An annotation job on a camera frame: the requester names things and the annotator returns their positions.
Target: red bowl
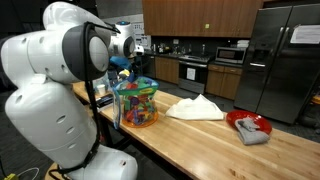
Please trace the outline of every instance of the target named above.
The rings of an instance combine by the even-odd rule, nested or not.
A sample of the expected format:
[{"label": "red bowl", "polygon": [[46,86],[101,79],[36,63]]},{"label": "red bowl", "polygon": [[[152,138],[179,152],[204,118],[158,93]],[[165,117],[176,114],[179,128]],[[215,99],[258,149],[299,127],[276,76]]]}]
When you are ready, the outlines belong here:
[{"label": "red bowl", "polygon": [[253,122],[256,125],[260,126],[259,128],[260,131],[263,131],[267,134],[270,134],[270,132],[272,131],[271,124],[264,117],[249,111],[243,111],[243,110],[231,111],[227,114],[226,119],[227,119],[227,123],[231,127],[238,130],[237,127],[235,126],[235,121],[238,119],[246,118],[246,117],[253,119]]}]

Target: butcher block countertop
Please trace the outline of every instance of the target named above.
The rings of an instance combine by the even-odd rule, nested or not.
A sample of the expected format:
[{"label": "butcher block countertop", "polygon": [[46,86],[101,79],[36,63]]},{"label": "butcher block countertop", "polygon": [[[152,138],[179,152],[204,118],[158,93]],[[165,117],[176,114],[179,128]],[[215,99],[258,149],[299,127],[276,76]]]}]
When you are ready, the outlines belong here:
[{"label": "butcher block countertop", "polygon": [[[82,82],[74,92],[88,101]],[[193,179],[320,179],[319,143],[273,129],[267,143],[245,146],[225,119],[166,117],[179,100],[157,91],[159,119],[145,128],[120,128]],[[101,114],[111,120],[112,107]]]}]

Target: paper on refrigerator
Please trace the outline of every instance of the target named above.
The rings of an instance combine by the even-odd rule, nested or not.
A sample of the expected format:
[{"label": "paper on refrigerator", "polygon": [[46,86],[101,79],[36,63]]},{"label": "paper on refrigerator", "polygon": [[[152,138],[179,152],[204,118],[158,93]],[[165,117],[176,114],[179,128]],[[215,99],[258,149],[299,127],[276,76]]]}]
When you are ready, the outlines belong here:
[{"label": "paper on refrigerator", "polygon": [[300,25],[293,31],[290,43],[293,44],[319,44],[320,25]]}]

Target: white towel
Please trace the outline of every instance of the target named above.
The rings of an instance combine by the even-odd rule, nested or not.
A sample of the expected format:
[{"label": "white towel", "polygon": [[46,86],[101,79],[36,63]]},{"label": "white towel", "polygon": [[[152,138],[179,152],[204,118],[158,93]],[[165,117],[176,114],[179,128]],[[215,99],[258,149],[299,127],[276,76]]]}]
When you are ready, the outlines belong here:
[{"label": "white towel", "polygon": [[180,100],[169,108],[166,116],[183,120],[223,120],[223,113],[218,106],[201,94],[195,100]]}]

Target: colorful toy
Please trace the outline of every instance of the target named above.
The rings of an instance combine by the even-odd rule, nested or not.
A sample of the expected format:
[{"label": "colorful toy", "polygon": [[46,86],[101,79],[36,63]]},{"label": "colorful toy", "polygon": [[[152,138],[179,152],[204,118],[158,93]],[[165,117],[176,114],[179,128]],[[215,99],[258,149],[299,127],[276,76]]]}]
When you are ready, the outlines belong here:
[{"label": "colorful toy", "polygon": [[115,86],[118,94],[123,96],[122,123],[130,127],[146,127],[158,118],[153,99],[159,84],[147,77],[132,75]]}]

